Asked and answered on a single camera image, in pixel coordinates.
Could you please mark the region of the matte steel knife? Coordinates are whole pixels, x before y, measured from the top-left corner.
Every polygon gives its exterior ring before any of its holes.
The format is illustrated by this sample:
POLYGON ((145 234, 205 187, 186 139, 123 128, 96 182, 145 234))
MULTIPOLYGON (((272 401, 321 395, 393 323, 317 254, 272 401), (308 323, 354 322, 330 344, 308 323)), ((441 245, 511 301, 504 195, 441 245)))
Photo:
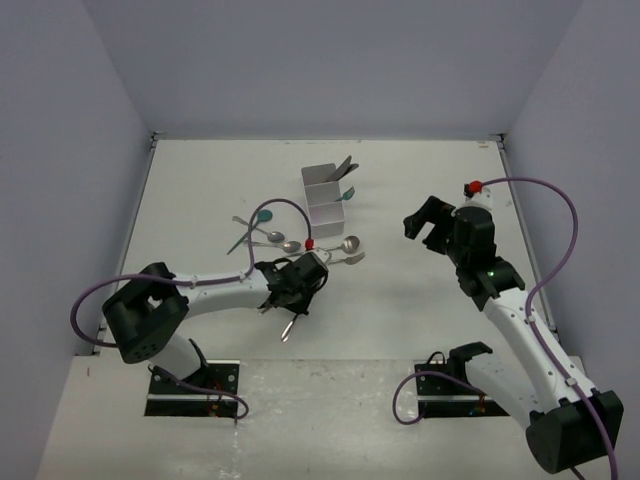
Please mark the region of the matte steel knife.
POLYGON ((339 181, 344 178, 349 173, 353 172, 359 167, 358 163, 349 164, 348 166, 340 167, 336 173, 333 175, 333 181, 339 181))

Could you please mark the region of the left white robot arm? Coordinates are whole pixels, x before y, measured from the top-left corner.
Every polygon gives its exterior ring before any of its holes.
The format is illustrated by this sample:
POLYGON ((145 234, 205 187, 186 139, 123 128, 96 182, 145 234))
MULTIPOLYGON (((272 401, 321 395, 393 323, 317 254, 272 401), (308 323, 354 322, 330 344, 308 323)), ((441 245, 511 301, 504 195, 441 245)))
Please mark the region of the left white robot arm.
POLYGON ((262 261, 251 273, 205 278, 176 275, 156 262, 112 295, 102 312, 126 364, 148 361, 172 376, 187 393, 201 390, 208 379, 204 357, 180 336, 181 323, 192 317, 239 308, 282 308, 306 315, 315 294, 328 280, 332 254, 311 250, 294 260, 262 261))

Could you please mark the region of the shiny steel fork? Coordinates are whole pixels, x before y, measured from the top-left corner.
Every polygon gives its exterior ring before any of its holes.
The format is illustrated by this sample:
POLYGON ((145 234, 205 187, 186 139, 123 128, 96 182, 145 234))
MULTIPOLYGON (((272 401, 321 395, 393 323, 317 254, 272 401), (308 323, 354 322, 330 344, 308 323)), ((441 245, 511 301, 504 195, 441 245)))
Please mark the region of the shiny steel fork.
POLYGON ((285 327, 285 329, 283 330, 280 340, 282 343, 286 343, 291 335, 291 332, 296 324, 296 321, 298 319, 298 315, 295 315, 291 321, 287 324, 287 326, 285 327))

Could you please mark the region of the matte round steel spoon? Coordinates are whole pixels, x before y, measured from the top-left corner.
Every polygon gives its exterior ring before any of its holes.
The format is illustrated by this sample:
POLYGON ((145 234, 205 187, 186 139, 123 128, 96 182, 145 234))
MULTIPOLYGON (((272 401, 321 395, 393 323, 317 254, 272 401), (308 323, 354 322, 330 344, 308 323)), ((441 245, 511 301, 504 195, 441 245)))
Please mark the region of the matte round steel spoon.
POLYGON ((320 247, 320 250, 326 252, 341 251, 345 254, 356 253, 361 245, 360 239, 355 235, 345 237, 342 242, 334 247, 320 247))

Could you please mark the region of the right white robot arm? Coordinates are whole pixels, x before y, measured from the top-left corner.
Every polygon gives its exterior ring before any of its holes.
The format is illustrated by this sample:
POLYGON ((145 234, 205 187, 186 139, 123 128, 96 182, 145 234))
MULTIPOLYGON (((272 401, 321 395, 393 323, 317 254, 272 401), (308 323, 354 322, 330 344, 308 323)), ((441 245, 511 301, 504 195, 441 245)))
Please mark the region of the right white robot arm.
POLYGON ((460 289, 498 329, 523 370, 509 368, 475 342, 451 350, 444 366, 422 376, 493 399, 524 430, 532 456, 549 474, 612 457, 622 402, 587 378, 528 304, 523 279, 497 254, 489 208, 475 201, 456 207, 431 196, 404 219, 405 236, 415 239, 426 224, 433 228, 424 245, 451 260, 460 289))

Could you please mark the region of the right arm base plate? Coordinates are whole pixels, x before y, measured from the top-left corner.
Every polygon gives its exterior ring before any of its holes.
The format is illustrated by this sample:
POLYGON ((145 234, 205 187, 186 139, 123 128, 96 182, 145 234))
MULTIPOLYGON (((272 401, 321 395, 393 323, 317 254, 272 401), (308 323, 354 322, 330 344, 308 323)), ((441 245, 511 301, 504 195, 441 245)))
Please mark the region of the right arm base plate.
POLYGON ((453 372, 451 362, 436 350, 424 362, 414 365, 414 372, 405 377, 392 396, 392 415, 401 425, 414 425, 432 418, 507 417, 506 411, 491 397, 480 394, 466 380, 453 372), (403 418, 398 408, 402 390, 415 382, 417 413, 403 418))

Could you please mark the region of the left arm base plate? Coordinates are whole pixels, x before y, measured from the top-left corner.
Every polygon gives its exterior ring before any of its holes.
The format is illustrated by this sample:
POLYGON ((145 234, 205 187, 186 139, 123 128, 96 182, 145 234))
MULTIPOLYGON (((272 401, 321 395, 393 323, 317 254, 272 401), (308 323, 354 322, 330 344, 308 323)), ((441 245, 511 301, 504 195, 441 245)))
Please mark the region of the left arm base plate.
POLYGON ((239 396, 240 362, 208 360, 208 366, 186 380, 174 380, 149 366, 146 417, 226 418, 238 421, 249 413, 239 396))

